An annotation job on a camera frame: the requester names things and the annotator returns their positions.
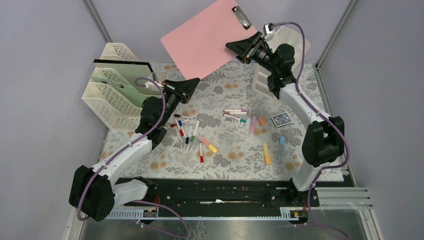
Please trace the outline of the white plastic drawer organizer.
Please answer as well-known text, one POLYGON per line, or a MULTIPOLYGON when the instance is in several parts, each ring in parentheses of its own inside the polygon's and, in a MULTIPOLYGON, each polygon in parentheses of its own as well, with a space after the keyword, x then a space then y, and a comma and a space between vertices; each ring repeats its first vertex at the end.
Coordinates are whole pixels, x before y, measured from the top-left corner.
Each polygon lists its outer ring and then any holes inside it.
POLYGON ((303 58, 311 44, 303 39, 301 33, 286 26, 281 26, 274 34, 263 36, 270 48, 269 61, 257 63, 251 88, 258 94, 275 99, 280 95, 280 87, 297 82, 303 58))

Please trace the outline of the green clipboard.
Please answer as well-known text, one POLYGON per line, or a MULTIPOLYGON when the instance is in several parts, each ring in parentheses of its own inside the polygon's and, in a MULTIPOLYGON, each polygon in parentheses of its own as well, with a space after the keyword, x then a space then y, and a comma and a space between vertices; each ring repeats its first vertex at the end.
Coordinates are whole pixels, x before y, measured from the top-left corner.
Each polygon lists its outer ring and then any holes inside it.
POLYGON ((95 65, 96 68, 92 73, 92 76, 96 77, 95 81, 99 82, 99 78, 111 81, 111 86, 138 108, 146 98, 160 97, 156 87, 140 87, 147 82, 146 80, 135 82, 139 77, 152 76, 152 71, 145 64, 96 63, 95 65))

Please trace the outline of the white binder folder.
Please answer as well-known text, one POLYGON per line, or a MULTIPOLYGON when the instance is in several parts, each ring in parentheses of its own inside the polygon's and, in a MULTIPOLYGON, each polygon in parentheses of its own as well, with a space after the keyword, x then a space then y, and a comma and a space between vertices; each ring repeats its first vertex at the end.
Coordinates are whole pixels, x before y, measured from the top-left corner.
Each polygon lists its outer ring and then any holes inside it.
POLYGON ((98 68, 111 68, 117 71, 122 70, 124 72, 140 74, 141 76, 147 76, 154 72, 149 62, 94 59, 93 63, 98 68))

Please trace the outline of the pink clipboard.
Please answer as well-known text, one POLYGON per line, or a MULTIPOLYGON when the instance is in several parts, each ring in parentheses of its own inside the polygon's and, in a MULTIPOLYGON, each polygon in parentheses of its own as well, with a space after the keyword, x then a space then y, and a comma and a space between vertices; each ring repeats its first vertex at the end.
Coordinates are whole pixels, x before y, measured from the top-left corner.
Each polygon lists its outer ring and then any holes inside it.
POLYGON ((186 80, 203 79, 234 59, 236 54, 226 44, 257 32, 238 20, 233 12, 237 5, 234 0, 217 0, 160 39, 186 80))

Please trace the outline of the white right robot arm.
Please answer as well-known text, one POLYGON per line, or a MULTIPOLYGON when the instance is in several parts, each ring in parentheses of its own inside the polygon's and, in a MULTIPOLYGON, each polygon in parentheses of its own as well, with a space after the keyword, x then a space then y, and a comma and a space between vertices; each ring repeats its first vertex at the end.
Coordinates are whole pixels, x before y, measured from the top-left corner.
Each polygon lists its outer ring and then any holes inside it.
POLYGON ((304 162, 291 180, 294 188, 286 193, 287 201, 299 206, 307 199, 305 191, 314 185, 319 172, 345 153, 344 120, 319 109, 301 90, 299 79, 292 72, 296 53, 294 46, 282 43, 276 50, 271 50, 261 32, 228 42, 225 46, 235 53, 240 62, 248 64, 254 61, 270 72, 268 89, 289 106, 306 129, 301 149, 304 162))

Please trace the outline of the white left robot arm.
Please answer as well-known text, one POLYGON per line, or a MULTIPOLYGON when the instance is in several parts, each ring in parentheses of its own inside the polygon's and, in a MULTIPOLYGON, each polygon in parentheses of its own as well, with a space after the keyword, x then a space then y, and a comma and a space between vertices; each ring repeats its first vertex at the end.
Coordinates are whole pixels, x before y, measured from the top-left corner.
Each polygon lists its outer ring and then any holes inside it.
POLYGON ((91 167, 81 165, 74 173, 69 204, 76 208, 79 221, 105 219, 112 209, 139 201, 148 206, 155 200, 155 192, 143 180, 133 179, 117 183, 120 176, 135 161, 153 151, 167 134, 165 124, 174 115, 179 104, 192 98, 200 78, 183 81, 164 80, 162 83, 147 77, 138 77, 138 87, 154 87, 160 97, 146 98, 141 107, 139 125, 128 142, 91 167))

